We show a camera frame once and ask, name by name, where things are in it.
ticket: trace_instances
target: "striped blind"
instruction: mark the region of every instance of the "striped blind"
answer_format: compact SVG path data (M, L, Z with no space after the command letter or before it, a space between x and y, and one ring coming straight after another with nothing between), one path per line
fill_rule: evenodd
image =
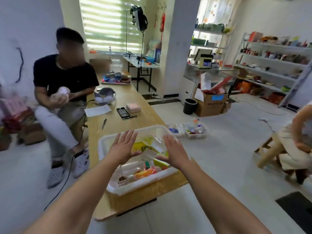
M127 42L127 51L141 52L142 33L132 24L129 10L132 5L142 6L143 0L79 1L88 48L126 52Z

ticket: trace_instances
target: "short black hair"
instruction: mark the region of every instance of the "short black hair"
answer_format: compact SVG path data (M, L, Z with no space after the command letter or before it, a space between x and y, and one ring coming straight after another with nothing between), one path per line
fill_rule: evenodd
M77 31L65 27L57 29L57 43L60 43L62 40L71 40L84 44L83 38Z

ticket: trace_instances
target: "black phone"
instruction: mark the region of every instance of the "black phone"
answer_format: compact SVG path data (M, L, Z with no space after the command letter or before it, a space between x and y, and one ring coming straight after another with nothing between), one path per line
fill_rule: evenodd
M116 110L122 119L130 117L130 114L127 112L127 110L125 108L117 108Z

